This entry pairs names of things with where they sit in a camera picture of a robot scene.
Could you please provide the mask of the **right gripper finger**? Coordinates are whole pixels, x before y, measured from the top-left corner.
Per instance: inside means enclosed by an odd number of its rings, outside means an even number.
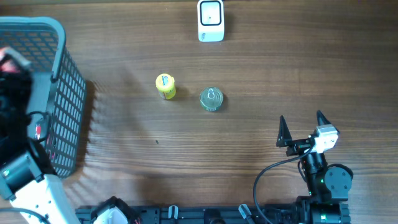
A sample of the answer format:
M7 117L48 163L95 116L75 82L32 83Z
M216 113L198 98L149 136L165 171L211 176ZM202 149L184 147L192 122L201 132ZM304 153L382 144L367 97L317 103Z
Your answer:
M320 110L317 111L317 123L319 126L331 124Z
M277 137L277 147L288 147L293 144L293 140L283 115L280 116L279 133Z

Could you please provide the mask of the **black snack bag orange sticker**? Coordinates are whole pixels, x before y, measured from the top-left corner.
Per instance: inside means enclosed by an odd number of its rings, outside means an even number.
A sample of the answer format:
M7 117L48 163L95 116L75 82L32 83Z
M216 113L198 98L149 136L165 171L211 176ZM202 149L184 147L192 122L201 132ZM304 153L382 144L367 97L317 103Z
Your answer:
M44 123L36 123L35 125L35 140L43 141L47 138L47 126Z

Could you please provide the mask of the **round metal tin can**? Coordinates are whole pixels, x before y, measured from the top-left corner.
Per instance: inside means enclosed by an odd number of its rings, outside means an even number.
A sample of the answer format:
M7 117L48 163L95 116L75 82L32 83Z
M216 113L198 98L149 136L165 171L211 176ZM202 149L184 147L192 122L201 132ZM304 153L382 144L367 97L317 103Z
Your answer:
M219 110L223 99L223 92L217 87L207 87L200 93L200 104L206 111Z

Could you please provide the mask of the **yellow plastic jar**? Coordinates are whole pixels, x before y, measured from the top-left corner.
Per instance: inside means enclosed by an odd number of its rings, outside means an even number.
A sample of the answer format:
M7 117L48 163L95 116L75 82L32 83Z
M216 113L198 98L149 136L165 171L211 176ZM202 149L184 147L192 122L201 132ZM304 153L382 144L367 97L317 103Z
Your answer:
M165 100L172 99L176 94L175 79L167 73L160 74L156 78L155 85L159 95Z

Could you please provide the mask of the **red tissue packet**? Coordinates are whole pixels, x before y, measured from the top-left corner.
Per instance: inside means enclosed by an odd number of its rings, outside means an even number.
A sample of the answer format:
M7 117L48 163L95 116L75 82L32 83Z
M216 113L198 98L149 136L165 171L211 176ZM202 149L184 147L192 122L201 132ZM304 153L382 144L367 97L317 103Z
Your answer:
M18 53L10 48L1 48L1 71L7 73L19 73L21 70L18 66Z

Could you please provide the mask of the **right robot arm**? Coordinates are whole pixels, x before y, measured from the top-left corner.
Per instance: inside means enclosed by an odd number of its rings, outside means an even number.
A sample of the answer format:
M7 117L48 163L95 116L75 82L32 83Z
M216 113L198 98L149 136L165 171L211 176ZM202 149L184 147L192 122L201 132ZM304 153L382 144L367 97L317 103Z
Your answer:
M328 164L325 152L335 147L340 131L317 111L318 125L306 139L292 139L283 116L280 117L276 146L286 155L297 156L307 196L292 204L292 223L349 223L348 200L353 171L343 164Z

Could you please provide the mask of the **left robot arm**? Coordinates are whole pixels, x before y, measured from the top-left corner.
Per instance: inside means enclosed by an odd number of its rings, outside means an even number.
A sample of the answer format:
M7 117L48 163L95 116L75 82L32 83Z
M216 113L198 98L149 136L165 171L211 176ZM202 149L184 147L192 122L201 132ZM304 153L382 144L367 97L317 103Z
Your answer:
M29 70L1 72L1 196L29 223L79 223L47 151L60 153L60 169L74 165L81 120L56 104L42 114L50 118L48 134L30 138L31 86Z

